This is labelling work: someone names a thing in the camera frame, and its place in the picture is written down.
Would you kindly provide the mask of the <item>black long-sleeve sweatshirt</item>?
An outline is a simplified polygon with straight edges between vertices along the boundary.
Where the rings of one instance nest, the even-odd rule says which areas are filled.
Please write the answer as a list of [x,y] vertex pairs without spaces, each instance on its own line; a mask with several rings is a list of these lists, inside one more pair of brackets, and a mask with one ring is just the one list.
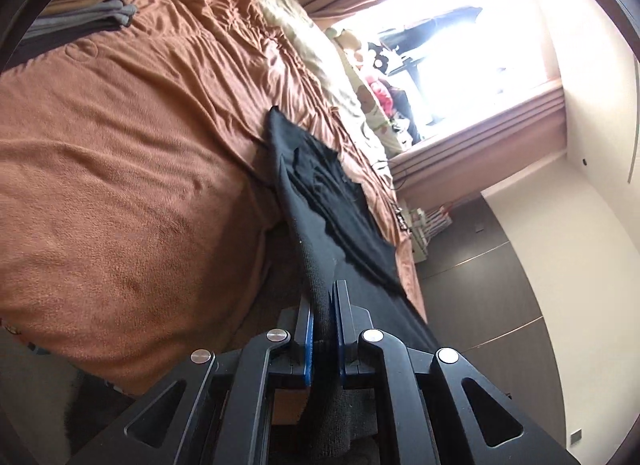
[[376,432],[373,393],[345,390],[337,367],[332,286],[347,285],[353,305],[378,329],[432,352],[436,338],[399,280],[396,249],[369,212],[363,188],[346,176],[336,151],[278,109],[267,114],[274,188],[288,225],[297,277],[314,315],[311,389],[293,437],[306,462],[345,455]]

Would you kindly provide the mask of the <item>stack of folded clothes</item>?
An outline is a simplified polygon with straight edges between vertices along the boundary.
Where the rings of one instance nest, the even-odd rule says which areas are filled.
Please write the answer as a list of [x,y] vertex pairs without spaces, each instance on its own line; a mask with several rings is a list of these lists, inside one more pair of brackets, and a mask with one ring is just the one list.
[[51,0],[6,59],[6,70],[95,32],[131,24],[134,0]]

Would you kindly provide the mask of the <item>white bedside cabinet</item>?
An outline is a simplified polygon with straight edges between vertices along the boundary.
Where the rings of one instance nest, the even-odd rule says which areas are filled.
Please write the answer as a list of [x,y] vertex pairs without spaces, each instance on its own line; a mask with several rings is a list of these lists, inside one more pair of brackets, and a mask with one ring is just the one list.
[[426,237],[424,237],[420,227],[413,225],[411,214],[408,210],[403,208],[400,211],[400,214],[402,219],[404,219],[404,222],[410,234],[413,260],[415,263],[424,263],[424,261],[428,257],[428,242],[426,240]]

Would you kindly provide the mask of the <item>striped paper bag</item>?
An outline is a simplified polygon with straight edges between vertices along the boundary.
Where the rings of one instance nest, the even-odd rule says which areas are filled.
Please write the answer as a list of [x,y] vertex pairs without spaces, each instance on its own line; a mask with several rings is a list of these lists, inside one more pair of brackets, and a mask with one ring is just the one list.
[[440,205],[429,211],[418,207],[413,211],[413,225],[418,227],[425,237],[435,237],[452,225],[449,212],[450,208],[445,205]]

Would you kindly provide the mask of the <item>right pink curtain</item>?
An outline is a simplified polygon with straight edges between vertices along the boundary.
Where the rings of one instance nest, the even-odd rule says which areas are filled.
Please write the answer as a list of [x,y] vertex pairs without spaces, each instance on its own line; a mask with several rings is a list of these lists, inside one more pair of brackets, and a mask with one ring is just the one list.
[[422,141],[390,160],[396,194],[430,210],[483,191],[567,145],[557,78],[523,102],[446,138]]

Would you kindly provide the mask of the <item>rust orange bed blanket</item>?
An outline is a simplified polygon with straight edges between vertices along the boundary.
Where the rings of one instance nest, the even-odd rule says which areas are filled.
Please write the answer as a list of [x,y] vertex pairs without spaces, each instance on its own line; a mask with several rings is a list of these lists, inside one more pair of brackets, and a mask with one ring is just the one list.
[[282,213],[267,114],[335,150],[423,308],[385,161],[352,140],[257,0],[137,0],[134,23],[1,77],[1,320],[141,395],[221,352]]

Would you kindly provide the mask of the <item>red plush toy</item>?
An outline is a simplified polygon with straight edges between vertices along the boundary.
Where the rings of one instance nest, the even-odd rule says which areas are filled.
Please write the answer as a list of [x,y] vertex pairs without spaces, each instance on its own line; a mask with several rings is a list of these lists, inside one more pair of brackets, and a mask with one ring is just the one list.
[[367,75],[366,81],[385,114],[392,116],[396,111],[394,95],[397,88],[384,76]]

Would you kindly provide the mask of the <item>bear print pillow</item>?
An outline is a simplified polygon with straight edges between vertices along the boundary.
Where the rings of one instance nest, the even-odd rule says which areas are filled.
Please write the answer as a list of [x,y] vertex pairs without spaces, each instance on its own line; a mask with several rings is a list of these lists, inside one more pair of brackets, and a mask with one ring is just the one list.
[[381,108],[366,81],[366,76],[372,75],[372,72],[363,73],[358,66],[357,52],[361,49],[358,38],[346,30],[339,33],[332,28],[326,30],[326,35],[334,43],[367,124],[380,139],[387,157],[391,159],[408,151],[413,143],[409,133],[409,118],[397,110],[392,116],[387,116]]

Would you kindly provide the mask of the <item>cream bed sheet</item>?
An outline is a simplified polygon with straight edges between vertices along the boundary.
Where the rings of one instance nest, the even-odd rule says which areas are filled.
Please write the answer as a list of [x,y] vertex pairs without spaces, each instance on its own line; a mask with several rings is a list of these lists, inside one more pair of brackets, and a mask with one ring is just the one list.
[[257,0],[257,3],[267,22],[282,30],[303,64],[317,78],[324,100],[337,110],[357,146],[375,162],[389,160],[380,139],[367,124],[332,40],[311,20],[298,0]]

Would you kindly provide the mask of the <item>dark hanging garment at window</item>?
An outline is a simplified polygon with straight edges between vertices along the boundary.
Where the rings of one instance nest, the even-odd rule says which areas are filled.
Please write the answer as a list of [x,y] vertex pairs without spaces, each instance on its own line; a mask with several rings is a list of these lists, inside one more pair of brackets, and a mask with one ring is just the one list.
[[473,22],[483,11],[482,7],[462,7],[431,18],[412,28],[382,36],[381,43],[398,55],[419,48],[437,32],[461,22]]

